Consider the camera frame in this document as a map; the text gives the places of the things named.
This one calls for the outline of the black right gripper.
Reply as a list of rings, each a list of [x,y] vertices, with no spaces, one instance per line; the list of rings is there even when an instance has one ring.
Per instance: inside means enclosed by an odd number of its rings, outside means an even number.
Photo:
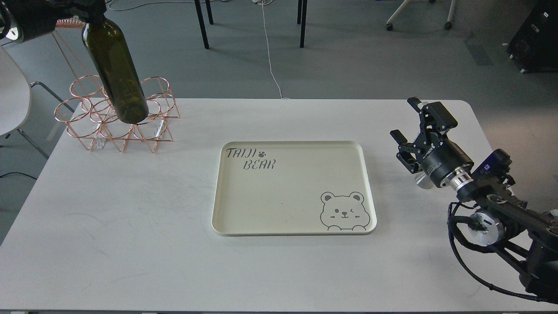
[[[472,169],[472,159],[447,136],[449,130],[458,125],[447,108],[441,102],[426,103],[416,97],[409,98],[407,103],[420,116],[420,132],[415,141],[409,143],[399,130],[389,133],[397,143],[396,157],[403,166],[412,174],[424,171],[438,188],[456,168]],[[418,151],[426,151],[421,165],[412,155]]]

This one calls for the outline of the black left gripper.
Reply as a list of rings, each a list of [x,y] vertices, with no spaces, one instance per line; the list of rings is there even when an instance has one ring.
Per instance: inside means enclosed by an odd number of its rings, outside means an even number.
[[[78,17],[90,23],[105,12],[104,0],[3,0],[1,38],[30,41],[53,32],[58,20]]]

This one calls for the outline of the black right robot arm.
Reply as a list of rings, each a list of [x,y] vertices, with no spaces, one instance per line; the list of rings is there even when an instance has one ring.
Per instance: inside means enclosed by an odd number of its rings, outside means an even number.
[[[557,303],[557,215],[527,208],[513,195],[510,155],[494,150],[477,168],[448,138],[458,121],[440,102],[407,100],[420,117],[420,131],[410,142],[399,131],[390,132],[398,145],[397,159],[416,175],[423,189],[451,187],[457,201],[448,206],[449,243],[460,265],[480,284],[501,294],[526,300]],[[455,243],[482,254],[497,254],[519,274],[525,294],[490,284],[474,274]]]

